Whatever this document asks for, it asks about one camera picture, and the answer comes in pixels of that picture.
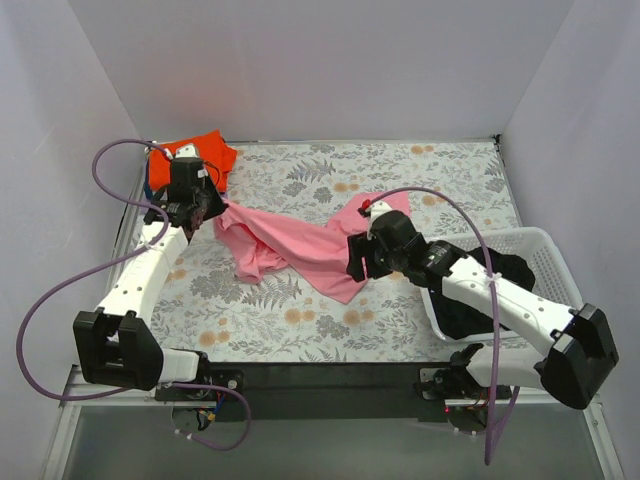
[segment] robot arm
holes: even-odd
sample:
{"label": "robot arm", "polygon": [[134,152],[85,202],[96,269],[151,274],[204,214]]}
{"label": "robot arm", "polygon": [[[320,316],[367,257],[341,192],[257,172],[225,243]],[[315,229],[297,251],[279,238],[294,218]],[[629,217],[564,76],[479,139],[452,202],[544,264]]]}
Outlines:
{"label": "robot arm", "polygon": [[[490,279],[485,268],[464,250],[444,241],[427,243],[404,213],[384,202],[360,211],[369,217],[369,229],[349,237],[347,271],[354,280],[399,271],[419,287],[439,291],[491,316]],[[503,278],[492,281],[501,323],[531,344],[501,354],[499,383],[542,388],[567,406],[586,408],[618,362],[604,313],[589,304],[573,310]],[[455,377],[453,384],[465,385],[467,393],[488,387],[492,355],[490,348],[483,347],[472,344],[456,352],[450,371],[442,378]]]}
{"label": "robot arm", "polygon": [[[80,312],[73,324],[85,379],[141,390],[160,383],[196,380],[206,356],[160,348],[149,323],[172,265],[205,221],[227,208],[199,158],[171,162],[171,183],[153,203],[167,212],[170,227],[156,245],[134,257],[94,312]],[[162,218],[149,210],[138,247],[158,235]]]}

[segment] pink fabric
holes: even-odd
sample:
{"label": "pink fabric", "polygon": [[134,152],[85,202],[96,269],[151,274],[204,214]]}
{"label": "pink fabric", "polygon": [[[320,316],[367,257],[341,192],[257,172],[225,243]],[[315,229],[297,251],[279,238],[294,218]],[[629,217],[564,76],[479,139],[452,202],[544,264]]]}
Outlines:
{"label": "pink fabric", "polygon": [[[265,273],[291,265],[323,295],[349,303],[365,282],[356,283],[346,273],[347,236],[367,229],[367,220],[358,208],[365,199],[377,195],[354,196],[326,227],[229,202],[229,208],[214,219],[214,232],[231,249],[236,275],[242,280],[259,283]],[[385,201],[409,215],[406,193]]]}

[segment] table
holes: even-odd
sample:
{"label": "table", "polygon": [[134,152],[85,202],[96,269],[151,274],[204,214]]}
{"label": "table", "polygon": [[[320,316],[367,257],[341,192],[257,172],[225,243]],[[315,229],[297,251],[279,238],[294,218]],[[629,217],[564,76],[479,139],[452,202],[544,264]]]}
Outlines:
{"label": "table", "polygon": [[[517,227],[492,142],[319,143],[234,146],[229,198],[322,225],[354,193],[407,185],[449,195],[481,229]],[[411,194],[425,237],[469,230],[443,200]],[[401,274],[370,281],[349,305],[324,297],[293,269],[259,286],[234,276],[229,250],[205,223],[176,261],[151,320],[162,347],[205,351],[212,361],[407,362],[448,360],[459,344],[438,339],[419,289]],[[501,342],[520,348],[520,339]]]}

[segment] gray floor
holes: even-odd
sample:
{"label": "gray floor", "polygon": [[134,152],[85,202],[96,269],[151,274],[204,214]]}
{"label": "gray floor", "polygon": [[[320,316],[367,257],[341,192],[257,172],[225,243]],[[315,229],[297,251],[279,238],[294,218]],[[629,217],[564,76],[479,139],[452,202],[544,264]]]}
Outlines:
{"label": "gray floor", "polygon": [[[412,420],[256,422],[244,445],[221,454],[174,436],[170,414],[84,407],[64,478],[603,478],[584,416],[563,406],[519,405],[491,467],[482,437],[424,430]],[[239,429],[219,424],[207,434],[224,441]]]}

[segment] orange cloth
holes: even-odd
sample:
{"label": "orange cloth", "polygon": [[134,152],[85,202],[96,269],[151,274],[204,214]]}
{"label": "orange cloth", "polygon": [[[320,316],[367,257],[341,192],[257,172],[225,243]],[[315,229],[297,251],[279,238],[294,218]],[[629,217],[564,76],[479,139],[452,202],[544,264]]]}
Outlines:
{"label": "orange cloth", "polygon": [[[224,143],[220,131],[215,130],[211,133],[179,142],[164,143],[162,146],[168,148],[174,156],[199,157],[205,162],[212,163],[218,167],[220,175],[214,168],[205,164],[211,176],[211,181],[216,185],[218,191],[227,191],[227,176],[233,168],[238,152]],[[167,162],[162,153],[158,150],[153,150],[149,156],[149,186],[155,192],[168,183],[169,162]]]}

